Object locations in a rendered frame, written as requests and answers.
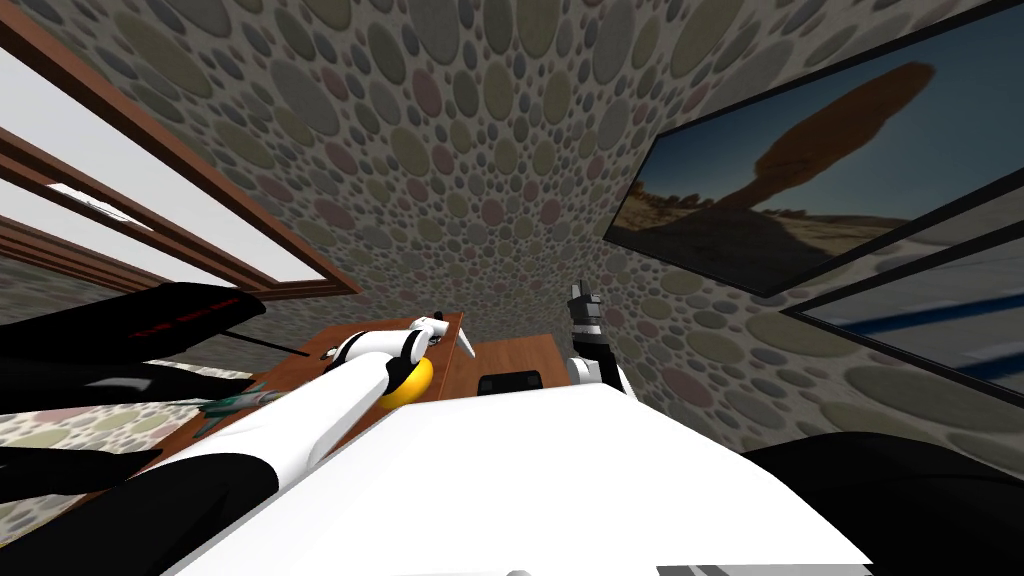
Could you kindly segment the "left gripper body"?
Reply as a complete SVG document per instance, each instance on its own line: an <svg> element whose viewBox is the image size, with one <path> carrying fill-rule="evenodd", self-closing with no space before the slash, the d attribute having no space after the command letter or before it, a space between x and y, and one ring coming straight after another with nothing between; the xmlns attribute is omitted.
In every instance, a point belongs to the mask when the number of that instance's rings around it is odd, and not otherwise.
<svg viewBox="0 0 1024 576"><path fill-rule="evenodd" d="M428 345L433 346L446 334L449 323L444 321L441 312L435 312L432 316L423 316L414 320L410 324L410 329L423 331L429 336Z"/></svg>

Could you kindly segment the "yellow round bowl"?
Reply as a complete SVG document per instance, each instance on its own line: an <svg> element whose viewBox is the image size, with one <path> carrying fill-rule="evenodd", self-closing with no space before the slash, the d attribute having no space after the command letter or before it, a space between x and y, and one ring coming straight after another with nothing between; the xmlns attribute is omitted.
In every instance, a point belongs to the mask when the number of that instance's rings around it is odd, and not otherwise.
<svg viewBox="0 0 1024 576"><path fill-rule="evenodd" d="M434 368L429 358L421 358L415 365L400 357L386 363L388 386L377 401L385 411L411 404L429 389Z"/></svg>

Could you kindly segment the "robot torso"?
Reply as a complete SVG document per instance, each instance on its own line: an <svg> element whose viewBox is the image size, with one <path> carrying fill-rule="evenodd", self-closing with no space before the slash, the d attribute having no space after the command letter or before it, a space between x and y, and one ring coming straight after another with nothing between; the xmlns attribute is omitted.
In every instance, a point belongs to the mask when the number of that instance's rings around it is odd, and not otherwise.
<svg viewBox="0 0 1024 576"><path fill-rule="evenodd" d="M167 576L657 576L867 561L738 453L590 384L399 408Z"/></svg>

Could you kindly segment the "black grand piano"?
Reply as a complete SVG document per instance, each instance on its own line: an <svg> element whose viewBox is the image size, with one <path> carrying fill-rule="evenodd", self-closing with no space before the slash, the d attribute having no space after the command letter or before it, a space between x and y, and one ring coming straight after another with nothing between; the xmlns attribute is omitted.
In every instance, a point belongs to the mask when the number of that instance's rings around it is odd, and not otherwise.
<svg viewBox="0 0 1024 576"><path fill-rule="evenodd" d="M236 288L172 282L0 325L0 415L237 396L252 380L160 361L265 311ZM0 504L110 490L160 453L0 446Z"/></svg>

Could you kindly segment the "brown wooden desk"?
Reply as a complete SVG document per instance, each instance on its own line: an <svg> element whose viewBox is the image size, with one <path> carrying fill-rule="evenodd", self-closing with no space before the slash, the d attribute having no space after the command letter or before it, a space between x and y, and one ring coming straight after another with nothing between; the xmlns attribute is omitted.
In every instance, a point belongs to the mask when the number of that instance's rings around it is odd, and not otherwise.
<svg viewBox="0 0 1024 576"><path fill-rule="evenodd" d="M548 388L565 386L570 382L565 360L552 335L474 343L475 356L471 358L459 347L455 335L463 315L453 313L446 319L451 322L447 334L426 352L434 373L430 387L418 398L420 403L474 397L479 379L489 374L536 371L541 383ZM322 373L327 363L319 361L318 357L332 346L361 331L407 328L412 321L411 317L404 317L329 326L299 348L308 353L309 357L291 356L260 374L258 380L266 382L270 389L293 390Z"/></svg>

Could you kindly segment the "brown framed window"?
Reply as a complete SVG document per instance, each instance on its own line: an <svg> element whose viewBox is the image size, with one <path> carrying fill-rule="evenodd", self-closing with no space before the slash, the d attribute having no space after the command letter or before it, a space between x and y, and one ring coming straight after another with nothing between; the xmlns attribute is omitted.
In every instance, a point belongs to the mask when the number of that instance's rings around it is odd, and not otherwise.
<svg viewBox="0 0 1024 576"><path fill-rule="evenodd" d="M264 299L357 284L293 230L316 190L307 117L338 119L276 61L263 0L0 0L5 129L39 171L128 211L128 235Z"/></svg>

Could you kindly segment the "black framed blue grey picture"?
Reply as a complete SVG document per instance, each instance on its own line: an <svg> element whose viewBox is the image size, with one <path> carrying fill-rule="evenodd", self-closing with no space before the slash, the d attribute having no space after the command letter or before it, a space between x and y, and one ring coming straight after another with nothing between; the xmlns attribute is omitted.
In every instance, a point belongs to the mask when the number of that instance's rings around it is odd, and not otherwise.
<svg viewBox="0 0 1024 576"><path fill-rule="evenodd" d="M783 314L1024 408L1024 220Z"/></svg>

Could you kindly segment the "black framed landscape picture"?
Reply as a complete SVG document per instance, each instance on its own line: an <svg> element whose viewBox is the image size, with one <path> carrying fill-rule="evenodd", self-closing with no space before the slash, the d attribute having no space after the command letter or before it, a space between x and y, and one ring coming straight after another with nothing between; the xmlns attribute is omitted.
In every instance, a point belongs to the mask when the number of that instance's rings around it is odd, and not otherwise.
<svg viewBox="0 0 1024 576"><path fill-rule="evenodd" d="M767 297L1021 172L1024 0L988 0L662 133L604 237Z"/></svg>

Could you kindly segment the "green toy plane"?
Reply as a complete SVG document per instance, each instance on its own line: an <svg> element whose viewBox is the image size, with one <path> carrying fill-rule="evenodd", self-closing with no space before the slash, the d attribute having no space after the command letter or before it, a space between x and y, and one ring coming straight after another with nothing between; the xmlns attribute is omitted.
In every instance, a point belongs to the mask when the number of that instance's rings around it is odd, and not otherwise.
<svg viewBox="0 0 1024 576"><path fill-rule="evenodd" d="M194 435L202 438L220 424L225 418L248 409L259 408L270 404L285 396L281 390L264 390L265 382L261 382L250 390L222 400L204 401L195 406L203 414L203 424Z"/></svg>

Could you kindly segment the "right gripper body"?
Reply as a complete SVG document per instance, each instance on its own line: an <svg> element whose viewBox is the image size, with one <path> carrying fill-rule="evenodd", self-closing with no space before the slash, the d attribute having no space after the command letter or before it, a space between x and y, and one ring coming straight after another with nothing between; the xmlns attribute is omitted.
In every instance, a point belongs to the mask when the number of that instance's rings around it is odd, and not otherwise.
<svg viewBox="0 0 1024 576"><path fill-rule="evenodd" d="M574 327L600 327L601 298L593 293L585 280L579 279L570 287L567 308Z"/></svg>

